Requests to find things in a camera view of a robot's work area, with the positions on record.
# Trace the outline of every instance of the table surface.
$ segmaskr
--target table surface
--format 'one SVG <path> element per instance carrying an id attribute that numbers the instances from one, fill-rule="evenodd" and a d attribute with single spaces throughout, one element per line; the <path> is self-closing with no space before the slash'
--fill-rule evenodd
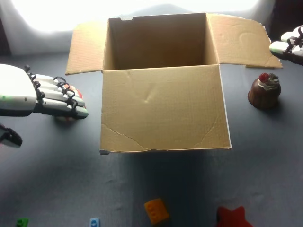
<path id="1" fill-rule="evenodd" d="M 68 54 L 1 58 L 34 73 L 62 76 Z M 151 226 L 143 204 L 162 198 L 174 227 L 210 227 L 218 206 L 244 206 L 256 227 L 301 227 L 303 214 L 302 67 L 282 61 L 280 106 L 255 109 L 247 101 L 265 69 L 221 65 L 232 150 L 100 156 L 102 74 L 68 77 L 89 109 L 87 119 L 63 127 L 33 113 L 0 117 L 23 138 L 21 148 L 0 146 L 0 226 L 18 218 L 31 227 Z"/>

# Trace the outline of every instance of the bright light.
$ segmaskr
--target bright light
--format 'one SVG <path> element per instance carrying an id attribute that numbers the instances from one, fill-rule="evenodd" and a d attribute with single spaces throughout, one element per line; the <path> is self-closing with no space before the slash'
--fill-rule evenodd
<path id="1" fill-rule="evenodd" d="M 43 32 L 72 30 L 83 21 L 131 14 L 160 4 L 192 12 L 229 12 L 253 8 L 259 0 L 12 0 L 23 19 Z"/>

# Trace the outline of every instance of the star-shaped toy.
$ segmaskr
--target star-shaped toy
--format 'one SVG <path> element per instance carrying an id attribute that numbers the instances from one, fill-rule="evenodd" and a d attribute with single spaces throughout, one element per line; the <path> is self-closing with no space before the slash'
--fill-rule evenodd
<path id="1" fill-rule="evenodd" d="M 216 227 L 253 227 L 245 220 L 244 207 L 238 207 L 235 210 L 229 210 L 225 207 L 219 207 L 217 211 L 218 224 Z"/>

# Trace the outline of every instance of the green toy block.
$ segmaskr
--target green toy block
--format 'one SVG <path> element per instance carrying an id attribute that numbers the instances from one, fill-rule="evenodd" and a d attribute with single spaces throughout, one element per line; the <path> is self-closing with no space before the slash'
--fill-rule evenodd
<path id="1" fill-rule="evenodd" d="M 16 227 L 27 227 L 28 219 L 27 218 L 20 218 L 17 221 Z"/>

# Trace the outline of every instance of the raspberry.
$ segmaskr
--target raspberry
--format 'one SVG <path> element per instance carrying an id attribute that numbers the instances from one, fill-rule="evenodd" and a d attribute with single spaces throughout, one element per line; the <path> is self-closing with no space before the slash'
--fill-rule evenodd
<path id="1" fill-rule="evenodd" d="M 259 76 L 259 80 L 262 83 L 266 83 L 268 81 L 269 78 L 269 74 L 267 72 L 263 72 L 260 76 Z"/>

